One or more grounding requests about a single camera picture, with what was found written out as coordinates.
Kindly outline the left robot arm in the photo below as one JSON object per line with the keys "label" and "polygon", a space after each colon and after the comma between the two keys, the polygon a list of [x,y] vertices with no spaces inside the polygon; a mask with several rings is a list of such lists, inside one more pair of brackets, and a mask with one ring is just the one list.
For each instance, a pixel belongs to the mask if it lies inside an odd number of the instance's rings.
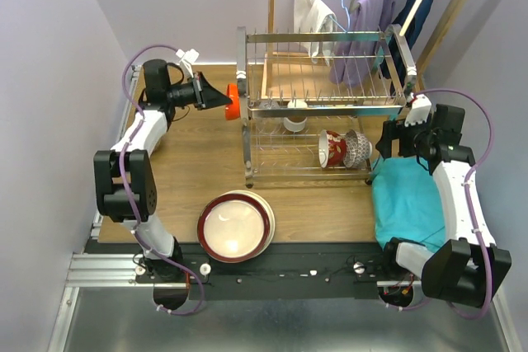
{"label": "left robot arm", "polygon": [[182,263],[177,239],[156,213],[158,193],[151,155],[175,120],[177,109],[208,110],[231,104],[188,60],[151,59],[142,66],[145,88],[133,100],[135,116],[123,137],[93,158],[98,212],[122,224],[144,253],[147,270],[166,282],[192,271]]}

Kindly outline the clear plastic cup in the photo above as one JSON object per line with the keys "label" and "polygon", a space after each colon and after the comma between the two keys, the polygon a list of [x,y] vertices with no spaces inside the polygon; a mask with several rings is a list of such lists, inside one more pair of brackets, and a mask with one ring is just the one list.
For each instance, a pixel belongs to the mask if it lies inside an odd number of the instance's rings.
{"label": "clear plastic cup", "polygon": [[[257,108],[263,110],[275,110],[280,109],[280,105],[275,100],[265,99],[259,103]],[[263,135],[276,134],[280,130],[281,123],[281,118],[277,117],[256,118],[256,130],[259,134]]]}

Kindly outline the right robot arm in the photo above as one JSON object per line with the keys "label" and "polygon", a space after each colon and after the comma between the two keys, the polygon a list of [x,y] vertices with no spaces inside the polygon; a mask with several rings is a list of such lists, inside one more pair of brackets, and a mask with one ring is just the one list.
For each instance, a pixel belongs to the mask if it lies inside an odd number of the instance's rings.
{"label": "right robot arm", "polygon": [[383,123],[371,176],[381,273],[419,278],[423,294],[487,309],[511,268],[483,217],[473,150],[461,145],[465,111],[412,109]]}

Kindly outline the steel cup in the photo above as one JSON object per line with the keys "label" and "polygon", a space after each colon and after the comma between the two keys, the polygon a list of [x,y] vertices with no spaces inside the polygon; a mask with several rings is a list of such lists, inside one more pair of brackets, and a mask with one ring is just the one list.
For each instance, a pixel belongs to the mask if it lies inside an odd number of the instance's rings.
{"label": "steel cup", "polygon": [[[288,109],[306,109],[307,103],[300,99],[290,101],[287,105]],[[300,115],[290,115],[283,119],[284,127],[291,133],[300,133],[306,126],[307,118]]]}

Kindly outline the patterned small bowl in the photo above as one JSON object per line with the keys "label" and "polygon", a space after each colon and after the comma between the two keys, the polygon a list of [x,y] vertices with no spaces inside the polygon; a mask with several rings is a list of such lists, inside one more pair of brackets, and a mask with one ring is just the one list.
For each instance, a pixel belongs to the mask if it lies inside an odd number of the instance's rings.
{"label": "patterned small bowl", "polygon": [[343,164],[346,168],[355,168],[366,162],[372,154],[372,143],[362,133],[349,130],[345,135],[346,155]]}

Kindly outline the metal two-tier dish rack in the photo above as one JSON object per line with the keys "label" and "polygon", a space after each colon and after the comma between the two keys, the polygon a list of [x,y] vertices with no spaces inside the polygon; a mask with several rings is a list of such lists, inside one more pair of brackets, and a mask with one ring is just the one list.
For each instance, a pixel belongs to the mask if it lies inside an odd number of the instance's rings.
{"label": "metal two-tier dish rack", "polygon": [[[240,100],[245,185],[258,182],[344,181],[369,176],[374,158],[355,168],[343,164],[322,169],[318,158],[318,138],[324,129],[346,134],[354,129],[374,143],[384,119],[398,115],[406,94],[413,89],[417,70],[401,27],[391,25],[385,31],[345,33],[249,33],[243,27],[236,34],[236,78]],[[339,42],[378,40],[370,72],[355,87],[334,84],[329,79]],[[404,84],[399,81],[389,50],[395,39],[405,67]],[[301,42],[330,41],[335,44],[330,64],[323,57],[313,63]],[[279,103],[280,109],[263,110],[265,99]],[[307,103],[306,109],[288,109],[295,99]],[[291,133],[283,125],[290,115],[307,118],[300,133]],[[281,118],[276,134],[263,135],[256,130],[256,118]]]}

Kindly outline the orange bowl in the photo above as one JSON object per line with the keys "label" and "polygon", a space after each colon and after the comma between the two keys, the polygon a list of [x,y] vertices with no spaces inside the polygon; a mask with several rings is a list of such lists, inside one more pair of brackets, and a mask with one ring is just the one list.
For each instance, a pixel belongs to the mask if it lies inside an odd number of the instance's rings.
{"label": "orange bowl", "polygon": [[239,119],[240,113],[240,100],[238,94],[238,85],[230,83],[227,86],[226,96],[231,100],[230,104],[227,104],[224,108],[224,117],[227,121]]}

